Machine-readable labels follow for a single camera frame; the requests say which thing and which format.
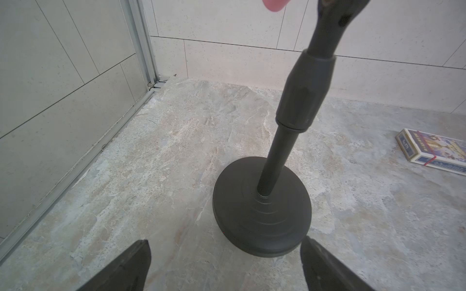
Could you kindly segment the small card box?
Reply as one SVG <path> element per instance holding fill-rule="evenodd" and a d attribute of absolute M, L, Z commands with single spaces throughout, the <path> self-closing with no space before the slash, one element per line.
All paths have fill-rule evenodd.
<path fill-rule="evenodd" d="M 466 174 L 465 141 L 412 129 L 401 130 L 395 139 L 409 162 Z"/>

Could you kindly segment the black stand with white disc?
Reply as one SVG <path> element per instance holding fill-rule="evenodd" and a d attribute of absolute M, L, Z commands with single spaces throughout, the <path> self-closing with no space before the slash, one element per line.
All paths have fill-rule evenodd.
<path fill-rule="evenodd" d="M 286 161 L 330 89 L 343 34 L 366 6 L 366 1 L 318 2 L 313 36 L 282 92 L 268 156 L 234 161 L 216 181 L 212 198 L 216 222 L 227 239 L 246 253 L 279 257 L 293 251 L 307 236 L 311 201 Z"/>

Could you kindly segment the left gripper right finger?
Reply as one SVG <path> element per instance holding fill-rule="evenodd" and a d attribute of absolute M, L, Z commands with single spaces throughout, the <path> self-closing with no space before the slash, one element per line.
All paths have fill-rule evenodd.
<path fill-rule="evenodd" d="M 310 291 L 372 291 L 373 288 L 316 240 L 305 237 L 300 259 Z"/>

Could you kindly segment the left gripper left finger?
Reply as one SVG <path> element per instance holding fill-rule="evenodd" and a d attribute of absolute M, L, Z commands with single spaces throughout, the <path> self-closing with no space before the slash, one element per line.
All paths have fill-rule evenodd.
<path fill-rule="evenodd" d="M 78 291 L 142 291 L 151 258 L 148 240 L 138 240 Z"/>

